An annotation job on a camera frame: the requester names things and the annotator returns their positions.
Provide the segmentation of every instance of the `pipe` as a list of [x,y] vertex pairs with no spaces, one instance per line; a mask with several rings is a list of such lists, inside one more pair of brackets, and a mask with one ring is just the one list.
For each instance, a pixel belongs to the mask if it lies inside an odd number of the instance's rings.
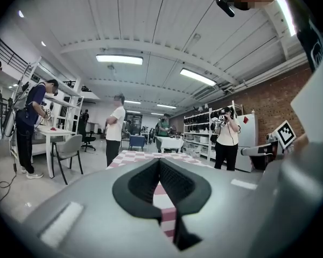
[[[215,99],[213,101],[206,102],[206,103],[216,102],[216,101],[219,101],[219,100],[221,100],[223,98],[226,98],[228,96],[234,95],[234,94],[236,94],[236,93],[238,93],[238,92],[240,92],[242,90],[249,89],[249,88],[251,88],[251,87],[253,87],[255,85],[258,85],[258,84],[260,84],[262,82],[265,82],[265,81],[267,81],[267,80],[269,80],[269,79],[271,79],[273,77],[281,75],[281,74],[283,74],[283,73],[285,73],[285,72],[287,72],[287,71],[289,71],[291,69],[294,69],[294,68],[296,68],[298,66],[301,66],[302,64],[304,64],[306,62],[307,62],[306,54],[305,53],[299,54],[299,55],[293,57],[292,59],[289,59],[289,60],[285,61],[284,63],[281,63],[278,66],[276,66],[276,67],[274,67],[274,68],[272,68],[272,69],[270,69],[268,71],[265,71],[264,73],[262,73],[260,75],[257,75],[255,77],[249,79],[248,81],[245,81],[245,82],[237,85],[236,87],[234,87],[234,92],[232,94],[228,94],[228,95],[219,97],[219,98],[217,98],[217,99]],[[191,109],[188,110],[188,111],[179,113],[179,114],[177,114],[177,115],[175,115],[173,117],[177,117],[177,116],[179,116],[181,114],[184,114],[184,113],[187,113],[187,112],[190,112],[190,111],[191,111]]]

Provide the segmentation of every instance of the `white sneaker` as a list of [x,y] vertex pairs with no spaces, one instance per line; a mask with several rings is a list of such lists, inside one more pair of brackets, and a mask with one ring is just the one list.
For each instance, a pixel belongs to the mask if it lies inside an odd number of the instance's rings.
[[42,172],[40,172],[40,173],[38,173],[38,172],[34,172],[34,173],[32,173],[32,174],[30,174],[30,173],[26,173],[26,177],[28,178],[28,179],[33,179],[33,178],[42,178],[43,177],[43,173]]

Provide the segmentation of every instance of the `pink checkered pattern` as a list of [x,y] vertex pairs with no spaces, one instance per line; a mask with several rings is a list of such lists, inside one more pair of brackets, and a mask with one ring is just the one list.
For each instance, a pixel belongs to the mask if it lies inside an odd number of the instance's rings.
[[[153,159],[156,157],[167,157],[167,158],[188,162],[188,163],[191,163],[192,165],[211,167],[209,165],[203,164],[201,161],[184,153],[162,154],[162,153],[145,153],[145,152],[124,150],[121,153],[119,153],[119,155],[113,160],[113,162],[111,163],[110,166],[107,167],[107,169],[120,167],[132,162]],[[175,220],[176,220],[176,208],[172,204],[170,198],[166,194],[160,182],[157,185],[155,194],[153,196],[153,205],[161,209],[161,212],[162,212],[161,229],[164,231],[164,233],[170,240],[173,240],[174,226],[175,226]]]

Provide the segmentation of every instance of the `white t-shirt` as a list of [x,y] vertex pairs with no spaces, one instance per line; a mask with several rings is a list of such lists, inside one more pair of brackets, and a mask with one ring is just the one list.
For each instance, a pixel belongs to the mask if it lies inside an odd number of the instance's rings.
[[114,124],[108,124],[107,140],[121,141],[122,125],[125,116],[125,109],[123,106],[117,107],[111,114],[111,117],[117,118],[117,122]]
[[[238,119],[235,118],[234,122],[240,127]],[[230,146],[238,144],[238,133],[233,131],[230,122],[221,127],[220,135],[218,136],[216,142],[220,143],[221,145]]]

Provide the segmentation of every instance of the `blue chair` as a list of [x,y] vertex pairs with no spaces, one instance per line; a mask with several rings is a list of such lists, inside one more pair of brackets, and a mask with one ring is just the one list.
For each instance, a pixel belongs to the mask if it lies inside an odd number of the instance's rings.
[[129,150],[131,150],[133,146],[141,147],[143,151],[145,146],[145,137],[141,135],[131,135],[129,140]]

